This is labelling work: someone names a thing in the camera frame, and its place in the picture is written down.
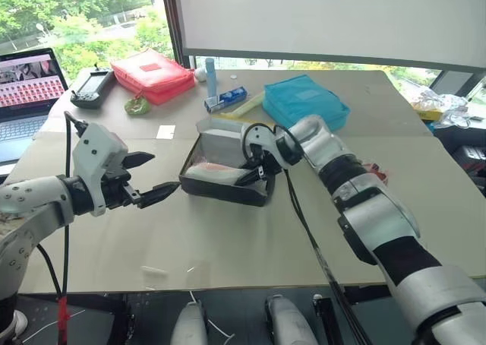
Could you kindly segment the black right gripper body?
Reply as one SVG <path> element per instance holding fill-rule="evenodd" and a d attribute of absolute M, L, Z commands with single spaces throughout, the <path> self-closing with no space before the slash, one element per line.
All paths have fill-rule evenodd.
<path fill-rule="evenodd" d="M 261 146 L 252 146 L 252 160 L 254 169 L 251 176 L 254 182 L 257 180 L 267 180 L 270 176 L 275 176 L 282 172 L 281 165 L 271 152 L 264 150 Z"/>

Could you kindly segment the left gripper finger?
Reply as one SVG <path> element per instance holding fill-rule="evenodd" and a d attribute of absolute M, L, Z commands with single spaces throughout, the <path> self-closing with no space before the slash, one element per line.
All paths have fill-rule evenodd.
<path fill-rule="evenodd" d="M 153 154 L 143 151 L 128 153 L 123 159 L 123 169 L 133 169 L 135 167 L 141 166 L 152 160 L 154 157 L 155 156 Z"/>
<path fill-rule="evenodd" d="M 144 209 L 151 205 L 164 201 L 174 193 L 179 187 L 179 182 L 164 182 L 152 187 L 151 190 L 140 194 L 140 200 L 136 203 L 137 207 Z"/>

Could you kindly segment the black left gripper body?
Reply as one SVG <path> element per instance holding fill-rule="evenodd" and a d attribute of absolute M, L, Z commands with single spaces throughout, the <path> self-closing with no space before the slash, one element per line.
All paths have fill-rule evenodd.
<path fill-rule="evenodd" d="M 122 168 L 107 170 L 101 180 L 101 189 L 108 209 L 136 205 L 140 194 L 130 184 L 131 174 Z"/>

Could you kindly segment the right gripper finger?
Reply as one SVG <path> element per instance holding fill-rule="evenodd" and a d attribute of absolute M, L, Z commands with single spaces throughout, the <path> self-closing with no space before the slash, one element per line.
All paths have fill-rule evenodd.
<path fill-rule="evenodd" d="M 239 177 L 235 182 L 236 186 L 248 186 L 252 185 L 255 182 L 264 179 L 264 171 L 262 168 L 254 168 L 250 170 L 248 173 L 244 174 L 243 176 Z"/>

